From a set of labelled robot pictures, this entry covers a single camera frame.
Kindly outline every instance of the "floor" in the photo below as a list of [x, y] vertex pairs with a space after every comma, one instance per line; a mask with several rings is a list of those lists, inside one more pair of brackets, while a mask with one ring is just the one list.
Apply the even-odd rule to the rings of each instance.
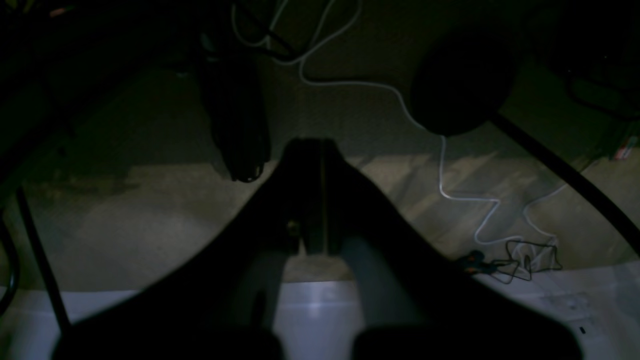
[[[339, 0], [328, 21], [337, 28], [353, 11]], [[569, 161], [584, 168], [611, 126], [607, 117], [572, 103], [561, 81], [538, 64], [518, 21], [539, 1], [365, 1], [362, 18], [309, 59], [311, 78], [384, 81], [407, 94], [420, 59], [461, 24], [500, 22], [511, 31], [520, 70], [501, 113]], [[291, 1], [282, 27], [302, 45], [321, 2]], [[208, 244], [277, 166], [294, 137], [333, 138], [348, 161], [387, 194], [432, 246], [454, 259], [479, 249], [504, 258], [503, 245], [481, 247], [473, 233], [487, 203], [453, 202], [438, 192], [440, 138], [414, 127], [390, 92], [361, 86], [309, 87], [296, 69], [258, 58], [273, 143], [273, 161], [252, 184], [232, 182], [213, 145], [191, 77], [150, 69], [103, 107], [65, 148], [44, 158], [26, 181], [36, 224], [62, 290], [137, 290], [170, 273]], [[640, 225], [640, 156], [602, 159], [586, 172]], [[561, 185], [491, 124], [455, 136], [445, 157], [444, 188], [458, 195], [502, 199], [481, 238], [521, 234], [545, 241], [521, 216], [523, 206]], [[10, 205], [7, 216], [23, 257], [23, 288], [41, 288]], [[566, 268], [636, 259], [619, 234], [571, 189], [531, 209], [534, 221], [558, 235]], [[344, 263], [294, 258], [285, 281], [350, 279]]]

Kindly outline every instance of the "black round object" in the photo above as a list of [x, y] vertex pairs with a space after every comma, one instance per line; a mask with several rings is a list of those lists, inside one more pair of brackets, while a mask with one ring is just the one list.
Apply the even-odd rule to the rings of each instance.
[[514, 77], [513, 57], [497, 37], [481, 31], [450, 35], [413, 78], [413, 117], [438, 135], [466, 133], [502, 106]]

